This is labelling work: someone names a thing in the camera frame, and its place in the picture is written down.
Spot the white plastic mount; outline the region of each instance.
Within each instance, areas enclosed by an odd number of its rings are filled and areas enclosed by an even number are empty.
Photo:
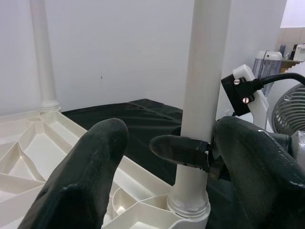
[[[252,81],[255,79],[252,70],[245,64],[234,69],[233,76],[235,79],[244,77],[247,81]],[[254,98],[255,100],[248,104],[248,107],[253,115],[253,124],[265,130],[267,125],[269,104],[262,90],[256,91],[254,93]]]

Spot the white vertical pipe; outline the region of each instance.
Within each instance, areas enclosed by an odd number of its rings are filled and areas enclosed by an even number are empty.
[[[211,141],[231,0],[195,0],[181,135]],[[198,220],[201,228],[210,213],[205,191],[207,173],[178,166],[168,208]]]
[[[60,110],[56,99],[44,0],[30,0],[41,90],[41,111]]]

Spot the black cable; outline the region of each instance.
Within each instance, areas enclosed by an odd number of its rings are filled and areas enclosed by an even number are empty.
[[[305,85],[305,77],[298,73],[282,73],[277,75],[267,76],[265,78],[254,79],[252,81],[244,82],[243,89],[247,91],[248,94],[253,94],[257,90],[260,90],[264,85],[272,83],[279,80],[293,79]]]
[[[265,57],[266,57],[266,54],[267,54],[268,50],[265,51],[265,54],[264,54],[264,57],[263,57],[263,61],[262,61],[262,64],[261,64],[261,69],[259,70],[259,73],[258,73],[258,77],[257,78],[261,78],[261,75],[262,75],[262,70],[263,70],[263,67],[264,67],[264,61],[265,61]]]
[[[302,75],[300,75],[298,73],[282,73],[282,74],[277,74],[277,75],[271,75],[271,76],[262,78],[260,80],[261,80],[262,85],[265,85],[268,83],[272,83],[272,82],[279,81],[279,80],[286,80],[286,79],[297,80],[298,82],[305,85],[305,77],[303,77]]]

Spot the white container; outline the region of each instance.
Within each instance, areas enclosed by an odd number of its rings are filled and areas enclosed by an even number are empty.
[[[305,61],[305,44],[296,47],[294,61]]]

